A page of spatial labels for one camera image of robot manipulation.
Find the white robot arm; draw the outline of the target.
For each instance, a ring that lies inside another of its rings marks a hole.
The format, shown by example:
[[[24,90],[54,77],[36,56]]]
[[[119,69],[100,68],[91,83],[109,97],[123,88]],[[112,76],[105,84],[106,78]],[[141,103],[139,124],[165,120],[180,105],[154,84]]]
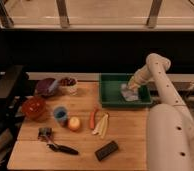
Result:
[[[151,53],[128,82],[134,90],[153,79],[159,94],[160,104],[149,110],[146,121],[147,171],[193,171],[189,140],[194,119],[166,74],[170,66],[168,58]]]

